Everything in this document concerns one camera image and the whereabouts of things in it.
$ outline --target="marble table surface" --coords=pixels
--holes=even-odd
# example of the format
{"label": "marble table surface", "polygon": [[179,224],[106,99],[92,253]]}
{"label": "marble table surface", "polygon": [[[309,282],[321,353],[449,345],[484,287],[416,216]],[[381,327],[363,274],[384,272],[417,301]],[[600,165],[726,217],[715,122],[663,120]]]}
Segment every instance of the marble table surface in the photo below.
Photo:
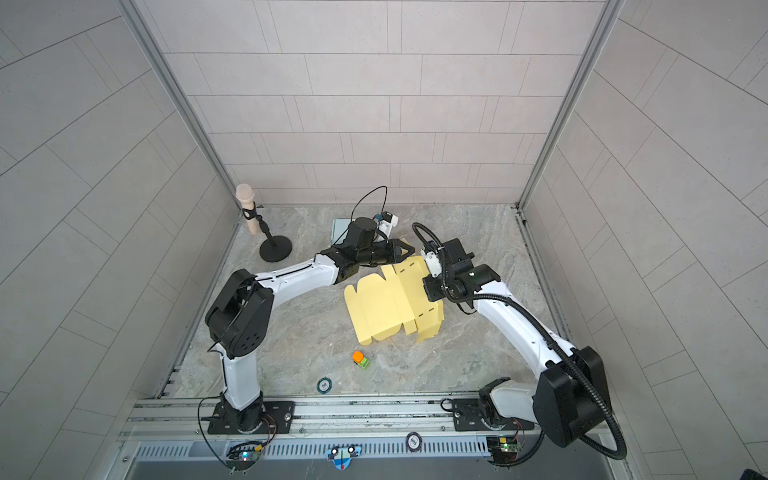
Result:
{"label": "marble table surface", "polygon": [[[264,235],[251,236],[241,225],[214,296],[230,274],[240,268],[266,272],[312,258],[328,247],[333,219],[349,216],[348,206],[265,207],[259,212],[275,234],[293,241],[293,252],[279,263],[259,257]],[[361,205],[356,217],[377,213]],[[393,236],[421,247],[411,223],[421,222],[445,242],[458,237],[474,263],[487,263],[510,290],[543,323],[554,329],[536,274],[523,242],[515,211],[509,205],[395,205],[387,210],[399,217]],[[501,376],[534,382],[520,354],[485,317],[466,316],[446,303],[440,333],[416,344],[416,335],[403,330],[381,342],[361,346],[352,327],[343,291],[349,284],[380,269],[361,268],[351,279],[306,293],[278,306],[267,335],[257,350],[259,381],[266,396],[316,394],[323,377],[333,381],[332,393],[396,393],[476,390]],[[200,321],[173,384],[172,397],[215,395],[223,385],[221,362],[206,353],[212,340]],[[367,370],[353,361],[355,350],[371,359]]]}

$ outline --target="black round stand base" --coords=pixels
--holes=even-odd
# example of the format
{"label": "black round stand base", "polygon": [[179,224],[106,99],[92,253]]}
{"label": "black round stand base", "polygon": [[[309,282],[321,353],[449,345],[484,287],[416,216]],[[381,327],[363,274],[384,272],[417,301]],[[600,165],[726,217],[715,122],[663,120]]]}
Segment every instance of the black round stand base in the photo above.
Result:
{"label": "black round stand base", "polygon": [[261,255],[262,260],[275,263],[290,255],[291,250],[293,250],[293,244],[287,237],[278,235],[277,237],[272,237],[272,240],[275,242],[274,245],[269,240],[265,240],[261,247],[259,247],[259,255]]}

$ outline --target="beige wall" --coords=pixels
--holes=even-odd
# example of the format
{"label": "beige wall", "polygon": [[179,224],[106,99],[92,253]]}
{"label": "beige wall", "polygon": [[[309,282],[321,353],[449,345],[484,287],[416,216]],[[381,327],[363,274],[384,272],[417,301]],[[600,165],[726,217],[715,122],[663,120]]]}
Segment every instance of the beige wall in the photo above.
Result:
{"label": "beige wall", "polygon": [[0,478],[84,477],[235,221],[111,0],[0,3]]}
{"label": "beige wall", "polygon": [[602,2],[137,0],[265,204],[515,202]]}
{"label": "beige wall", "polygon": [[768,472],[766,31],[627,1],[525,211],[643,478]]}

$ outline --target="unfolded yellow box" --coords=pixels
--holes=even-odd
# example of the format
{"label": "unfolded yellow box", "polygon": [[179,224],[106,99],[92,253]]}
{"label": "unfolded yellow box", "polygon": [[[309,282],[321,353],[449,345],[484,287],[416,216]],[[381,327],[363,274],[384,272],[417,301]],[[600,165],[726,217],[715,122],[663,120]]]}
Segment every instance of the unfolded yellow box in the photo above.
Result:
{"label": "unfolded yellow box", "polygon": [[422,279],[429,275],[424,259],[408,258],[396,265],[382,265],[384,278],[373,273],[344,289],[344,300],[361,345],[384,340],[400,331],[419,332],[417,343],[440,331],[445,314],[442,300],[427,300]]}

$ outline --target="black mounting plate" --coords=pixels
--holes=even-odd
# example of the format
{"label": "black mounting plate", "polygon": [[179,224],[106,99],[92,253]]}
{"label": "black mounting plate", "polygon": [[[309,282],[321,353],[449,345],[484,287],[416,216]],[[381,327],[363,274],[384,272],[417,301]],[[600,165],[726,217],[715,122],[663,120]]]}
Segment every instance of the black mounting plate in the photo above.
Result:
{"label": "black mounting plate", "polygon": [[[494,432],[498,430],[517,430],[518,424],[514,419],[509,421],[500,429],[492,429],[480,416],[480,405],[477,399],[451,399],[453,409],[458,410],[459,416],[453,416],[453,427],[457,432]],[[528,420],[518,419],[523,430],[533,430],[535,424]]]}
{"label": "black mounting plate", "polygon": [[[269,415],[275,422],[277,422],[277,433],[288,433],[290,431],[290,425],[293,421],[293,410],[296,408],[294,402],[264,402],[265,414]],[[266,435],[268,432],[268,425],[266,422],[261,422],[256,430],[250,433],[242,433],[237,431],[235,425],[230,425],[224,414],[224,405],[219,402],[216,405],[214,414],[207,419],[210,420],[208,424],[208,435]]]}

